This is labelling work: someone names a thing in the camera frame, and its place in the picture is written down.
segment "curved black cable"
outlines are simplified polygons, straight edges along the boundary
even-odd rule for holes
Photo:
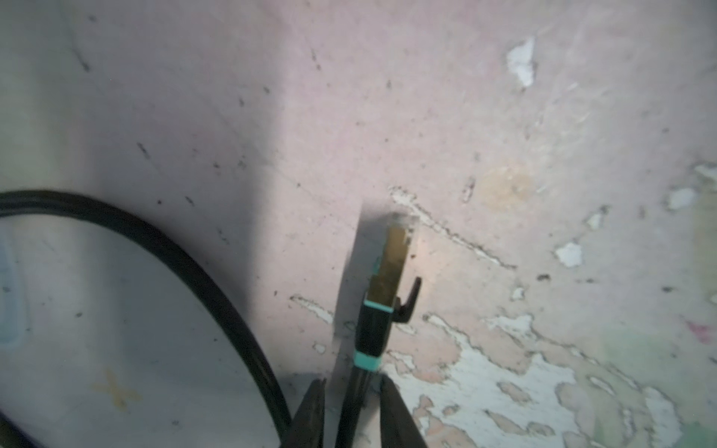
[[[157,257],[196,295],[242,357],[269,409],[281,440],[291,425],[284,394],[252,331],[212,278],[177,243],[152,224],[117,207],[60,191],[0,193],[0,217],[23,214],[66,216],[129,238]]]
[[[369,390],[372,372],[354,366],[351,376],[348,377],[346,395],[341,405],[341,417],[338,420],[338,433],[336,434],[336,448],[351,448],[356,435],[359,414],[364,406],[366,392]]]

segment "pink mark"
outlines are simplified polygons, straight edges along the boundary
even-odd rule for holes
[[[690,331],[695,335],[697,340],[703,344],[709,344],[712,342],[712,327],[709,325],[700,325],[698,323],[685,320]]]

